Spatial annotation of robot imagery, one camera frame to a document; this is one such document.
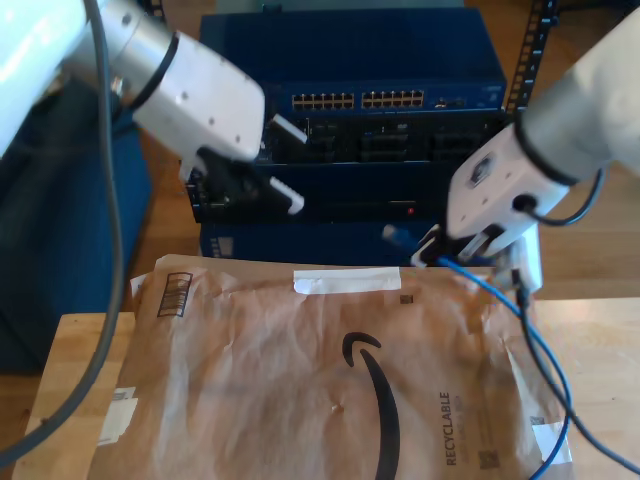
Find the network equipment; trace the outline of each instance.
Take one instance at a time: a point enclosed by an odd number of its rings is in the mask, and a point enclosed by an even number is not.
[[[490,111],[506,88],[473,8],[213,15],[201,39],[288,118]]]

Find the black label sticker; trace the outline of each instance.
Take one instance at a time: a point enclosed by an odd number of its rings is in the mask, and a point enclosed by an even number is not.
[[[176,272],[167,275],[158,317],[182,317],[189,297],[193,274]]]

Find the wooden table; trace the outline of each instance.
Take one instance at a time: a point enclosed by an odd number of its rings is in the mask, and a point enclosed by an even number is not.
[[[537,302],[540,329],[573,385],[576,409],[610,448],[640,463],[640,298]],[[97,343],[102,315],[63,317],[36,397],[29,429],[69,394]],[[133,331],[122,314],[107,365],[73,417],[21,459],[14,479],[84,479]],[[579,479],[635,478],[596,453],[572,428]]]

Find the black cable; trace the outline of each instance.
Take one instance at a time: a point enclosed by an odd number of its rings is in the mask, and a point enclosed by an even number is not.
[[[113,172],[113,153],[111,145],[111,90],[109,74],[109,57],[104,27],[100,17],[100,8],[96,0],[85,0],[87,17],[93,29],[94,46],[96,52],[96,67],[98,72],[98,94],[100,102],[100,152],[104,171],[106,192],[108,199],[109,222],[111,225],[111,243],[113,249],[113,278],[111,284],[111,298],[107,309],[107,316],[100,333],[98,345],[89,361],[87,370],[58,410],[35,430],[25,435],[17,443],[0,452],[0,468],[5,467],[42,443],[60,425],[62,425],[84,400],[89,389],[95,382],[102,368],[115,332],[122,302],[124,283],[124,259],[122,252],[122,233],[120,227],[120,213]]]
[[[571,408],[571,406],[568,405],[566,398],[564,397],[564,395],[562,394],[562,392],[560,391],[556,383],[553,381],[551,374],[545,367],[544,363],[542,362],[542,359],[540,358],[540,354],[538,353],[538,350],[535,348],[535,345],[533,344],[533,338],[531,337],[531,331],[529,328],[530,326],[529,318],[527,315],[527,308],[529,306],[529,295],[526,289],[522,288],[521,285],[516,289],[516,301],[518,303],[518,308],[520,309],[520,321],[522,322],[522,331],[523,331],[524,339],[527,343],[529,352],[533,357],[533,361],[535,362],[536,367],[538,367],[538,370],[540,370],[540,373],[545,379],[547,385],[549,385],[549,388],[551,389],[555,397],[558,399],[558,401],[564,408],[566,414],[569,416],[571,421],[573,421],[573,423],[576,425],[576,428],[580,431],[582,436],[596,450],[598,450],[603,455],[609,457],[614,462],[619,463],[624,468],[633,472],[634,474],[640,475],[640,467],[637,467],[636,465],[631,463],[629,460],[625,459],[621,455],[618,455],[616,452],[610,450],[605,445],[603,445],[597,438],[593,436],[593,434],[587,429],[584,423],[582,423],[582,421],[580,420],[580,418],[578,418],[573,408]]]
[[[598,174],[596,175],[596,178],[593,182],[593,187],[591,187],[591,192],[589,192],[587,200],[584,202],[582,207],[580,207],[580,209],[570,217],[549,218],[543,215],[538,215],[534,211],[534,205],[525,205],[522,208],[522,212],[526,213],[542,225],[546,225],[548,227],[566,227],[567,225],[573,225],[574,223],[580,221],[587,213],[589,213],[589,210],[591,210],[593,204],[596,203],[598,195],[600,195],[600,191],[602,190],[602,186],[604,185],[605,178],[605,170],[601,168],[600,170],[598,170]]]

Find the cable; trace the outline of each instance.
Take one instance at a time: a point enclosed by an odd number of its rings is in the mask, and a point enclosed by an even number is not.
[[[575,423],[576,428],[580,431],[580,433],[584,436],[584,438],[600,453],[609,457],[614,462],[617,462],[618,464],[622,465],[624,468],[633,472],[634,474],[640,475],[640,468],[638,468],[636,465],[634,465],[633,463],[631,463],[621,455],[618,455],[614,451],[610,450],[605,445],[603,445],[600,441],[598,441],[598,439],[596,439],[593,436],[593,434],[587,429],[587,427],[582,423],[580,418],[578,418],[578,416],[576,415],[575,411],[573,410],[573,407],[569,402],[569,399],[570,399],[570,390],[568,388],[569,384],[566,379],[566,375],[564,371],[560,367],[560,363],[558,362],[557,358],[555,357],[555,355],[553,354],[549,346],[546,344],[546,342],[544,341],[540,333],[529,322],[528,315],[527,315],[527,305],[529,300],[528,300],[528,295],[525,289],[520,287],[516,290],[516,300],[518,303],[518,307],[516,307],[515,305],[513,305],[511,300],[509,300],[509,298],[506,295],[504,295],[500,290],[493,287],[492,285],[489,285],[484,280],[475,277],[475,275],[472,275],[470,272],[460,267],[459,265],[455,264],[454,262],[441,258],[437,260],[437,263],[440,266],[450,268],[456,273],[459,273],[460,275],[464,276],[465,278],[471,280],[472,282],[476,283],[478,286],[485,289],[487,292],[494,295],[509,310],[511,310],[511,312],[513,312],[514,315],[516,315],[520,319],[522,323],[522,330],[524,333],[525,342],[527,343],[527,347],[531,352],[531,356],[533,357],[536,367],[538,367],[538,370],[540,370],[540,373],[542,374],[543,378],[549,385],[549,388],[551,388],[551,391],[553,392],[555,397],[558,399],[562,407],[565,409],[567,416],[571,419],[571,421],[573,421],[573,423]],[[551,374],[548,372],[546,366],[544,365],[542,359],[540,358],[540,354],[538,353],[538,350],[536,349],[533,343],[534,341],[538,343],[540,348],[542,348],[545,354],[549,357],[551,364],[553,365],[554,369],[557,371],[558,376],[560,377],[560,380],[563,384],[563,388],[565,389],[565,392],[566,392],[566,397],[565,395],[562,394],[562,392],[558,389],[558,386],[553,381]]]
[[[516,307],[513,304],[513,302],[504,293],[502,293],[500,290],[495,288],[490,283],[482,280],[479,277],[476,277],[464,267],[461,267],[457,263],[452,262],[451,260],[448,260],[446,258],[440,257],[436,260],[436,263],[439,266],[447,267],[453,270],[454,272],[458,273],[459,275],[462,275],[466,279],[471,280],[476,285],[478,285],[479,287],[483,288],[485,291],[487,291],[488,293],[496,297],[516,317],[520,318],[520,310],[518,309],[518,307]],[[542,338],[542,335],[531,324],[529,324],[529,332],[533,337],[533,339],[535,340],[535,342],[540,346],[540,348],[542,348],[542,351],[545,353],[545,355],[551,362],[551,365],[553,366],[554,370],[558,374],[558,377],[560,377],[560,382],[562,383],[562,388],[564,389],[564,392],[565,392],[567,404],[573,405],[571,386],[569,385],[569,380],[567,379],[566,374],[564,373],[564,371],[562,370],[562,367],[560,366],[560,362],[558,361],[558,358],[553,353],[553,350],[551,350],[551,347],[549,346],[549,344],[544,340],[544,338]],[[542,368],[544,368],[545,372],[547,372],[547,374],[550,377],[551,375],[548,373],[547,368],[544,364],[542,364]],[[553,449],[551,449],[551,453],[549,453],[549,456],[546,458],[546,460],[542,463],[542,465],[540,465],[538,470],[536,470],[534,474],[531,476],[531,480],[537,480],[540,477],[542,477],[542,475],[547,471],[547,469],[553,463],[553,460],[556,458],[556,456],[558,455],[558,452],[560,452],[560,449],[562,448],[562,445],[567,439],[567,433],[569,432],[569,421],[570,421],[570,417],[568,415],[565,415],[564,422],[562,424],[562,428],[560,429],[560,434],[558,435],[556,444],[554,445]]]
[[[545,381],[549,385],[549,388],[551,388],[551,391],[553,392],[553,394],[556,396],[558,401],[562,404],[569,418],[571,418],[573,423],[575,423],[576,428],[580,431],[582,436],[600,453],[609,457],[614,462],[617,462],[618,464],[622,465],[624,468],[633,472],[634,474],[640,475],[640,468],[638,466],[634,465],[626,458],[622,457],[621,455],[618,455],[616,452],[614,452],[613,450],[603,445],[597,438],[593,436],[593,434],[587,429],[584,423],[582,423],[582,420],[578,418],[573,408],[570,405],[568,405],[567,400],[564,398],[562,393],[558,390],[558,387],[553,382],[553,379],[549,376],[549,372],[547,372],[546,369],[543,368],[544,364],[542,363],[542,360],[538,355],[538,351],[535,349],[535,346],[533,345],[533,338],[531,335],[530,323],[529,323],[527,310],[526,310],[528,299],[522,288],[517,289],[516,299],[518,301],[518,305],[520,305],[519,318],[520,318],[520,321],[522,322],[524,338],[525,338],[525,341],[527,342],[527,347],[531,352],[531,356],[533,357],[533,360],[536,363],[536,366],[540,370],[540,373],[542,374]]]
[[[85,0],[87,17],[93,29],[94,46],[96,52],[96,67],[99,82],[100,102],[100,153],[102,168],[106,182],[108,199],[109,222],[111,225],[111,243],[113,249],[113,278],[111,284],[111,298],[107,309],[107,316],[100,333],[98,345],[89,361],[87,370],[58,410],[38,426],[35,430],[25,435],[17,443],[0,452],[0,468],[5,467],[42,443],[51,435],[71,414],[85,398],[89,389],[95,382],[102,365],[105,362],[111,339],[115,332],[124,282],[124,260],[122,252],[122,234],[120,227],[120,213],[114,182],[113,153],[111,145],[111,91],[109,75],[109,57],[107,55],[107,42],[104,27],[100,17],[100,8],[96,0]]]
[[[593,182],[593,187],[591,187],[589,196],[585,200],[584,204],[582,205],[582,207],[580,207],[580,209],[576,213],[574,213],[570,217],[549,218],[543,215],[538,215],[534,211],[535,206],[533,205],[524,206],[522,209],[522,212],[526,213],[537,222],[543,225],[546,225],[548,227],[566,227],[567,225],[573,225],[574,223],[582,220],[582,218],[587,213],[589,213],[589,210],[591,210],[591,207],[593,207],[593,204],[596,203],[596,200],[598,199],[598,195],[600,195],[600,191],[602,190],[602,186],[604,185],[605,179],[606,179],[605,170],[601,168],[600,170],[598,170],[596,178]]]

